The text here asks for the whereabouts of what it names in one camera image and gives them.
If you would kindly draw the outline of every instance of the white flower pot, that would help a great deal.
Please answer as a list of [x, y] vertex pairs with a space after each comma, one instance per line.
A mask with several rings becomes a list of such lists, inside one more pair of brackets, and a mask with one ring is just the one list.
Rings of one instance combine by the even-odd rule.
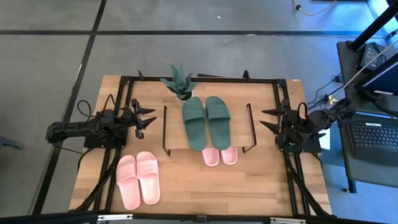
[[183, 106], [184, 103], [187, 101], [187, 100], [180, 100], [180, 99], [177, 97], [177, 94], [175, 95], [175, 99], [177, 99], [177, 104], [180, 105], [180, 106]]

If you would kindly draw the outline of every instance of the white cable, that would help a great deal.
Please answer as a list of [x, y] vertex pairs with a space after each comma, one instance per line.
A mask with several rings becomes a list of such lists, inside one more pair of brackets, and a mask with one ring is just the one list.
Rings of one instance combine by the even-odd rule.
[[[337, 96], [339, 93], [341, 93], [341, 91], [343, 91], [366, 67], [368, 67], [370, 64], [372, 64], [376, 59], [378, 59], [380, 57], [380, 55], [382, 55], [386, 50], [388, 50], [390, 47], [392, 47], [397, 42], [398, 42], [398, 40], [396, 40], [390, 46], [386, 47], [382, 52], [380, 52], [376, 57], [374, 57], [370, 62], [368, 62], [363, 68], [361, 68], [339, 91], [337, 91], [335, 96]], [[329, 105], [329, 103], [332, 99], [333, 99], [333, 97], [330, 98], [330, 100], [328, 101], [328, 103], [326, 104], [326, 106], [324, 108], [326, 108]]]
[[321, 11], [319, 11], [319, 12], [317, 12], [317, 13], [308, 14], [308, 13], [304, 12], [303, 9], [301, 9], [301, 5], [300, 5], [299, 3], [297, 3], [296, 0], [293, 0], [293, 3], [295, 4], [295, 7], [300, 6], [300, 7], [299, 7], [300, 12], [302, 12], [302, 13], [303, 13], [304, 15], [306, 15], [306, 16], [316, 16], [316, 15], [318, 15], [319, 13], [321, 13], [321, 12], [327, 10], [327, 9], [328, 9], [332, 4], [334, 4], [335, 2], [337, 2], [337, 0], [334, 0], [333, 2], [331, 2], [331, 3], [328, 5], [328, 7], [322, 9]]

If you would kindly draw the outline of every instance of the green slide sandal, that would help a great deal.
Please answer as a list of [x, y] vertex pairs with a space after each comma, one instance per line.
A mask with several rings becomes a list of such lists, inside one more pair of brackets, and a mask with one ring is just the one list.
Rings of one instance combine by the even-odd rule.
[[207, 98], [206, 115], [214, 147], [218, 150], [228, 149], [231, 146], [231, 117], [224, 101], [217, 96]]
[[182, 120], [187, 133], [188, 143], [194, 151], [206, 148], [206, 117], [199, 98], [191, 97], [182, 107]]

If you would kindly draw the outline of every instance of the pink slide sandal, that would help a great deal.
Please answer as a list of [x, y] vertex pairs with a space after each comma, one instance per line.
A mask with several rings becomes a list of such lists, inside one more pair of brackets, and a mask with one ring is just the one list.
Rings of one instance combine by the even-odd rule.
[[140, 205], [136, 160], [132, 155], [123, 156], [116, 168], [116, 182], [120, 188], [126, 210], [134, 210]]
[[218, 154], [218, 149], [216, 148], [206, 148], [202, 150], [203, 160], [207, 166], [213, 167], [220, 161], [220, 156]]
[[140, 152], [137, 155], [137, 176], [144, 202], [147, 205], [156, 204], [160, 199], [159, 168], [152, 153]]
[[229, 149], [221, 150], [221, 158], [226, 165], [233, 165], [238, 161], [238, 149], [229, 147]]

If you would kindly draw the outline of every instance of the black desk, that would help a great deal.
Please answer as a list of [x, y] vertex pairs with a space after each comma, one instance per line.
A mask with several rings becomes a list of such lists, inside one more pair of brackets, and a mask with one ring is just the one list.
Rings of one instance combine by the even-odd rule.
[[[357, 69], [355, 69], [355, 65], [357, 64], [361, 54], [348, 49], [346, 42], [338, 42], [337, 51], [341, 73], [345, 84], [358, 72]], [[358, 75], [356, 80], [360, 79], [364, 75], [366, 74], [363, 73]], [[353, 106], [356, 108], [356, 111], [383, 114], [371, 102], [363, 100], [353, 87], [354, 85], [347, 86], [345, 89], [345, 94], [346, 98], [351, 100]], [[387, 96], [383, 100], [380, 100], [380, 104], [392, 110], [398, 111], [397, 96]], [[364, 116], [356, 114], [352, 119], [364, 119]], [[381, 166], [356, 159], [353, 154], [353, 148], [351, 146], [348, 128], [346, 125], [343, 125], [342, 129], [340, 130], [340, 136], [341, 144], [343, 146], [343, 155], [346, 167], [346, 175], [349, 183], [349, 191], [351, 193], [356, 192], [354, 180], [372, 184], [386, 185], [390, 187], [398, 187], [398, 167]]]

